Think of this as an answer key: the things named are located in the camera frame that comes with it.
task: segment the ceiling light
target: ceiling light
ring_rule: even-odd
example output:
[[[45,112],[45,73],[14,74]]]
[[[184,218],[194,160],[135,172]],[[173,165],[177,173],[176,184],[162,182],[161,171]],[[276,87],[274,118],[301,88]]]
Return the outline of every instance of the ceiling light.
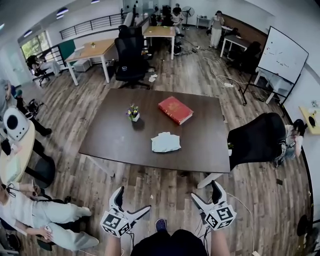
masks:
[[[61,9],[58,10],[58,12],[56,13],[57,16],[61,15],[61,14],[64,14],[66,12],[68,12],[68,8],[66,7],[62,7]]]
[[[28,30],[27,32],[24,33],[23,37],[26,38],[32,33],[32,30]]]

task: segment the stack of paper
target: stack of paper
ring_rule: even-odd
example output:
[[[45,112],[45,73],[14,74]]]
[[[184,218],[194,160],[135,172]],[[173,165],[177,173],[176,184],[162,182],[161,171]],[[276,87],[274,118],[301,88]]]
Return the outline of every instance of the stack of paper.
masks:
[[[170,134],[170,132],[159,133],[157,137],[154,137],[151,140],[153,152],[164,153],[181,149],[180,137]]]

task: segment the wooden desk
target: wooden desk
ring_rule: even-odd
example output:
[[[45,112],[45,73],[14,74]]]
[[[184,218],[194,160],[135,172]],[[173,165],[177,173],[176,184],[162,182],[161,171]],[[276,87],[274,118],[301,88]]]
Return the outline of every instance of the wooden desk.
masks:
[[[152,46],[152,38],[171,38],[171,60],[174,59],[175,36],[176,31],[173,26],[149,26],[143,33],[144,38],[150,38],[150,45]]]
[[[244,39],[239,39],[237,38],[235,35],[231,34],[231,35],[227,35],[224,37],[224,41],[223,41],[223,45],[222,45],[222,50],[221,50],[221,54],[220,54],[220,58],[222,58],[223,54],[224,54],[224,50],[225,50],[225,45],[226,45],[226,41],[230,42],[230,47],[229,47],[229,52],[231,50],[232,44],[235,44],[237,46],[241,46],[244,48],[244,50],[246,50],[250,43]]]
[[[158,108],[158,103],[170,96],[194,111],[182,125],[177,125]],[[131,122],[125,114],[132,103],[139,107],[140,119],[137,122]],[[153,152],[151,138],[162,132],[180,136],[181,149]],[[219,99],[186,93],[110,89],[82,141],[79,153],[95,159],[161,169],[230,172],[227,135]]]
[[[305,122],[309,128],[310,133],[313,135],[320,135],[320,123],[317,123],[316,121],[315,127],[312,127],[312,125],[309,122],[309,117],[311,116],[311,113],[309,113],[308,109],[304,106],[299,106],[299,109],[305,119]]]
[[[107,71],[107,65],[106,65],[106,59],[105,59],[105,54],[106,52],[115,44],[115,39],[106,39],[106,40],[101,40],[101,41],[95,41],[95,48],[92,48],[91,43],[85,43],[84,49],[81,49],[77,52],[72,53],[66,60],[66,64],[69,68],[71,77],[74,81],[75,86],[78,86],[78,81],[75,76],[75,73],[72,69],[72,66],[70,62],[78,61],[78,60],[83,60],[83,59],[90,59],[90,58],[95,58],[95,57],[100,57],[101,62],[102,62],[102,67],[105,75],[105,80],[107,83],[110,83],[108,71]]]
[[[56,167],[53,159],[44,154],[41,143],[36,140],[36,129],[33,122],[29,121],[28,131],[20,141],[16,142],[16,144],[21,146],[21,150],[16,154],[20,160],[21,171],[13,181],[20,181],[26,172],[36,179],[36,183],[41,188],[47,188],[55,177]],[[32,151],[36,152],[41,157],[38,161],[38,163],[40,163],[40,169],[38,171],[28,167]],[[3,151],[0,153],[0,178],[5,185],[8,183],[6,166],[12,157],[13,154],[6,155]]]

